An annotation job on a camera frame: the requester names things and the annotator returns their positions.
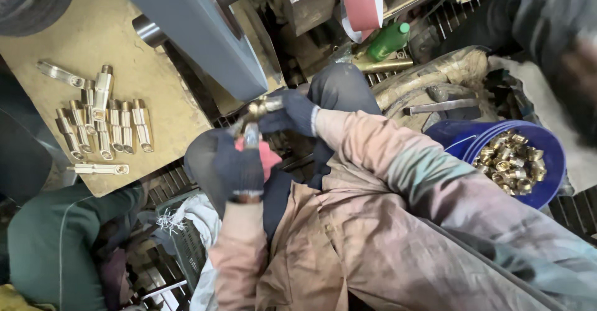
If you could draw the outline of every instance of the work glove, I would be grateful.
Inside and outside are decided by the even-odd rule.
[[[294,89],[274,92],[270,96],[281,96],[284,108],[265,114],[259,119],[261,132],[269,133],[289,129],[307,137],[317,136],[315,117],[319,106]]]
[[[213,165],[224,183],[237,196],[263,194],[265,180],[259,149],[245,148],[238,151],[234,146],[234,138],[227,131],[220,131],[216,135],[218,146]]]

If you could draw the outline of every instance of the bucket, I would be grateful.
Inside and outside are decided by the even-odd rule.
[[[499,133],[514,129],[528,139],[527,146],[543,150],[543,160],[548,173],[545,179],[533,186],[533,192],[526,196],[516,196],[530,207],[541,209],[558,192],[566,172],[566,156],[562,144],[551,131],[534,123],[518,120],[499,122],[473,122],[443,120],[425,131],[425,135],[439,142],[447,153],[472,164],[492,138]]]

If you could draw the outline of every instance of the workbench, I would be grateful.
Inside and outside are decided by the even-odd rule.
[[[88,162],[130,166],[127,175],[82,175],[97,197],[181,158],[198,134],[212,128],[163,49],[151,48],[136,34],[131,21],[140,14],[129,0],[72,0],[46,30],[28,37],[0,37],[1,55],[72,163],[78,161],[58,131],[56,109],[68,109],[69,100],[80,100],[81,90],[41,74],[35,67],[39,60],[87,79],[95,79],[101,66],[109,64],[115,77],[112,98],[145,101],[155,152],[137,147],[135,155],[116,153],[114,160],[103,160],[96,138]]]

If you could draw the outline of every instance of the red sanding belt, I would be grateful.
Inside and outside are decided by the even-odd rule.
[[[382,27],[375,0],[344,0],[344,5],[350,26],[354,31],[363,31],[363,39],[365,34]]]

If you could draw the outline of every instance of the green bottle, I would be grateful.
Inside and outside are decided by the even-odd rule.
[[[407,46],[409,37],[410,25],[408,23],[386,25],[369,45],[367,55],[376,62],[382,61],[392,52]]]

